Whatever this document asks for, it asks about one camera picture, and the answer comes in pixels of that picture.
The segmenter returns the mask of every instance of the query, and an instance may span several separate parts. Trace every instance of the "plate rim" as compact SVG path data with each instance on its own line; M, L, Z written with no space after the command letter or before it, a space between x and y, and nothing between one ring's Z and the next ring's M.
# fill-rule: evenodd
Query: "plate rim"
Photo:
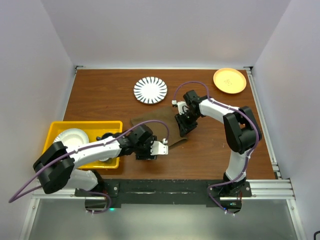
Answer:
M60 133L58 134L58 136L55 137L55 139L53 140L53 142L54 142L54 143L58 142L58 141L57 141L57 138L61 138L60 136L61 136L62 134L68 134L68 132L74 131L74 130L76 130L76 131L78 131L78 132L81 132L82 135L85 136L85 139L83 139L83 137L82 137L80 134L78 134L78 136L80 136L83 140L85 140L85 142L84 142L83 144L88 144L88 143L90 142L90 141L89 141L89 136L88 136L88 134L87 134L85 131L83 131L82 129L76 128L76 127L68 128L68 129L60 132Z
M228 91L225 91L225 90L222 90L216 83L216 80L217 80L217 75L223 71L231 71L231 72L234 72L234 73L237 73L238 75L240 75L240 77L244 80L245 84L243 85L243 88L238 91L238 92L228 92ZM234 69L234 68L230 68L230 67L224 67L224 68L220 68L218 69L217 71L215 71L215 73L213 74L213 83L214 85L221 91L221 92L224 92L226 94L239 94L241 93L243 90L245 90L246 86L247 86L247 79L246 77L237 69Z
M161 100L159 100L159 101L157 101L157 102L155 102L155 103L148 103L148 102L143 102L143 101L141 101L141 100L139 100L139 99L137 98L137 96L136 96L137 93L135 92L135 86L137 85L137 83L139 83L140 80L146 79L146 80L148 81L147 78L150 78L150 79L151 79L151 78L159 79L159 80L161 80L161 81L164 83L164 86L165 86L165 95L164 95L163 99L161 99ZM144 76L144 77L140 78L140 79L134 84L134 86L133 86L133 95L134 95L135 99L138 100L140 103L147 104L147 105L154 105L154 104L158 104L158 103L162 102L162 101L166 98L167 94L168 94L168 86L167 86L166 82L163 81L160 77L157 77L157 76Z

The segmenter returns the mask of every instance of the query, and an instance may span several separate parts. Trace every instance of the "metal frame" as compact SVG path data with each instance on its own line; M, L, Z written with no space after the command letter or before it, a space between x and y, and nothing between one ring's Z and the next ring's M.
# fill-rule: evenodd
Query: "metal frame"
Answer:
M75 68L75 73L77 74L78 69L83 69L83 66L77 66ZM258 111L258 115L260 118L260 123L262 126L262 131L264 134L264 138L266 141L268 153L270 156L270 161L272 164L273 171L278 179L276 180L247 180L250 182L252 197L243 197L243 199L249 200L286 200L288 205L288 210L290 212L290 216L292 219L292 223L297 235L298 240L305 240L306 234L297 210L296 200L294 190L291 184L291 181L283 180L281 178L281 173L279 170L279 166L276 160L276 156L273 150L273 146L271 143L271 139L269 136L268 128L266 125L265 117L260 105L260 101L258 98L258 93L255 86L255 80L252 76L251 68L244 67L247 72L248 80L252 89L253 98L256 104L256 108ZM62 189L58 192L52 194L45 194L42 189L38 189L33 192L31 197L31 202L29 205L29 209L27 211L27 215L24 221L24 225L21 230L20 239L29 239L32 226L34 224L34 220L39 209L39 203L41 199L86 199L86 200L96 200L96 199L103 199L103 197L98 196L91 196L91 197L75 197L74 196L75 190L74 189ZM234 200L233 197L223 197L222 200Z

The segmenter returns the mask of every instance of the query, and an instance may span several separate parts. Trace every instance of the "black mounting bar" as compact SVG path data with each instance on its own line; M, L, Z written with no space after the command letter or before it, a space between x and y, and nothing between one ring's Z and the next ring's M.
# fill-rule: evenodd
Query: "black mounting bar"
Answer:
M112 199L112 208L122 204L205 205L217 207L208 196L207 188L223 180L159 180L159 179L104 179L104 189ZM221 197L251 197L249 182L244 182L236 192L227 193L214 188L211 195L228 210L240 210L241 200L221 200ZM76 189L76 197L92 197L94 194ZM105 200L85 201L87 208L104 208Z

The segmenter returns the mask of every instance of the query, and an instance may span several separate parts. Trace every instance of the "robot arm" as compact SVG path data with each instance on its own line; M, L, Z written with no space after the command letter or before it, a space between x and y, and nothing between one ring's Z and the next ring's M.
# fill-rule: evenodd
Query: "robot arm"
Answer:
M99 141L67 148L62 142L53 143L34 163L33 169L38 172L54 159L69 153L56 164L53 164L38 176L46 194L54 193L62 188L78 188L86 191L98 184L98 178L92 171L83 171L78 167L109 158L121 157L135 153L138 160L156 159L157 155L167 155L166 141L157 141L152 130L146 125L134 129L127 136L117 138L121 133L106 133Z
M256 142L256 133L250 123L239 113L230 110L229 106L222 107L213 104L207 96L199 97L194 90L188 91L183 95L185 101L172 101L174 107L178 107L179 114L175 119L179 126L180 136L183 137L198 125L199 117L209 116L224 124L226 141L231 148L229 166L224 173L223 179L227 182L235 179L242 173L247 152ZM262 134L252 113L252 110L245 106L242 108L235 107L243 112L254 123L258 130L259 140ZM245 181L246 173L236 180L236 182Z

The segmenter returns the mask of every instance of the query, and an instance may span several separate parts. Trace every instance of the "white enclosure wall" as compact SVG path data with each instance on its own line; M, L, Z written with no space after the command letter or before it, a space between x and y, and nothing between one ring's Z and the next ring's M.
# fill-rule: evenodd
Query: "white enclosure wall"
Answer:
M308 239L319 231L320 1L292 0L253 73L277 161Z
M290 0L42 0L73 64L253 66Z
M63 117L73 65L40 0L0 2L0 49L0 239L15 240L30 196L8 200Z

